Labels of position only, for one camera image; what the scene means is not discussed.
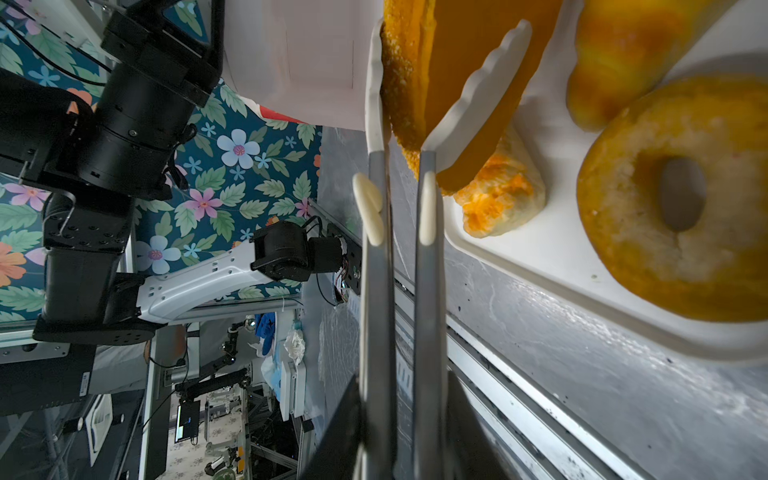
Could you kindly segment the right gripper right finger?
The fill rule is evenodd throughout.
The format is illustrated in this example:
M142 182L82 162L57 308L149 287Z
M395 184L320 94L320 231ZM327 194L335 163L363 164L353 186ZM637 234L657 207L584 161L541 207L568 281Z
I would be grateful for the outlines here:
M460 96L420 149L414 300L413 470L418 479L449 479L449 447L443 188L457 189L477 172L449 181L466 162L466 149L505 96L527 53L533 28L520 21L468 76Z

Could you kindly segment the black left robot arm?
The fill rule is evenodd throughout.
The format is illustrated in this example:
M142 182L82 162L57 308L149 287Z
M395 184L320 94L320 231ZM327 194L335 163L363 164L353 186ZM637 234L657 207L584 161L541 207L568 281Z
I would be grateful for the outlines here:
M166 18L166 1L114 13L103 50L114 57L97 108L16 73L1 74L1 169L49 196L42 210L45 304L39 343L67 344L61 362L5 364L1 412L22 414L85 395L100 346L152 340L189 310L250 285L304 282L338 271L341 242L310 224L279 222L219 256L145 276L118 266L135 205L185 188L174 155L197 133L223 70L226 5L211 5L211 38L195 41Z

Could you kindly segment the red white paper bag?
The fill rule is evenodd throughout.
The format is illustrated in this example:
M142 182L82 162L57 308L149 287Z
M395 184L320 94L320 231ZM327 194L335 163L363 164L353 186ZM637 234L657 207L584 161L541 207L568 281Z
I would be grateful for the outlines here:
M362 131L380 1L229 1L223 79L240 97L306 123Z

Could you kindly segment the yellow fake croissant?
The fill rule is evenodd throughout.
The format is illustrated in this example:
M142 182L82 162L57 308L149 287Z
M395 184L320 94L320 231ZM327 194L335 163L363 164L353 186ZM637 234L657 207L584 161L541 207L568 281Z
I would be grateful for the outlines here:
M566 105L599 131L651 91L734 3L729 0L586 1L575 36Z

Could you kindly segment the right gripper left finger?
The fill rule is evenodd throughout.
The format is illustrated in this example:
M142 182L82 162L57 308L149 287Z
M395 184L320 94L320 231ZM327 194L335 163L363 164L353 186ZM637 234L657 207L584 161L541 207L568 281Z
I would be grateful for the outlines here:
M378 20L371 34L365 90L368 173L353 177L362 220L360 296L361 444L357 479L391 479L397 455L395 313L389 186L390 127L381 99L384 65Z

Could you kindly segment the braided fake bread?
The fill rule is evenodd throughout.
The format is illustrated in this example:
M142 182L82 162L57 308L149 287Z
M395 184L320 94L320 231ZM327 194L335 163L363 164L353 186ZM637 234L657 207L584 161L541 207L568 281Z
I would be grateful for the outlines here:
M503 235L544 209L545 183L512 124L475 178L453 199L462 208L463 230L475 238Z

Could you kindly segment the fake bagel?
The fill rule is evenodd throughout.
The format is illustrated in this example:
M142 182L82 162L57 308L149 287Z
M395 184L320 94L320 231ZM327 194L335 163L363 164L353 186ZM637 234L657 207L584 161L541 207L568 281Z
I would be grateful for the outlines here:
M679 316L767 316L767 83L703 76L633 102L577 178L586 235L611 276Z

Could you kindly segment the yellow fake bread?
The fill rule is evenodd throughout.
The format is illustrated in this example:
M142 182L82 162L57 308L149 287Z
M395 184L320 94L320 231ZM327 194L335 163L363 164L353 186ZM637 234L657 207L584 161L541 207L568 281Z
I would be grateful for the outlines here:
M409 168L419 170L421 146L504 35L528 21L532 38L505 96L466 149L449 181L478 171L494 153L522 94L538 69L561 10L559 1L387 1L383 10L383 105Z

